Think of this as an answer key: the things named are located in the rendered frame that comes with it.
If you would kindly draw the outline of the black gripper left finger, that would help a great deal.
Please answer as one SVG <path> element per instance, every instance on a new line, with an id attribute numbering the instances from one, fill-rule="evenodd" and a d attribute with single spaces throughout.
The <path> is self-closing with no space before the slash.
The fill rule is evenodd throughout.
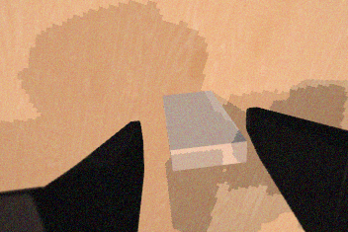
<path id="1" fill-rule="evenodd" d="M 0 192 L 0 232 L 138 232 L 143 178 L 137 120 L 46 186 Z"/>

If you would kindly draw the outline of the grey rectangular block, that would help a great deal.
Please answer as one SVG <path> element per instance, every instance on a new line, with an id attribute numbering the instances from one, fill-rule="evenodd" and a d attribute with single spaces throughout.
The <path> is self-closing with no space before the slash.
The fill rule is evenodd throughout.
<path id="1" fill-rule="evenodd" d="M 163 96 L 173 171 L 246 162 L 247 140 L 212 91 Z"/>

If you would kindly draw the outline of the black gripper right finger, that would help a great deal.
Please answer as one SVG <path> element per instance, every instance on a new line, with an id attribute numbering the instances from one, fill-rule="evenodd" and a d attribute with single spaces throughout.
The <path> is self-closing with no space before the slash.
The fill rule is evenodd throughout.
<path id="1" fill-rule="evenodd" d="M 246 130 L 304 232 L 348 232 L 348 130 L 258 107 Z"/>

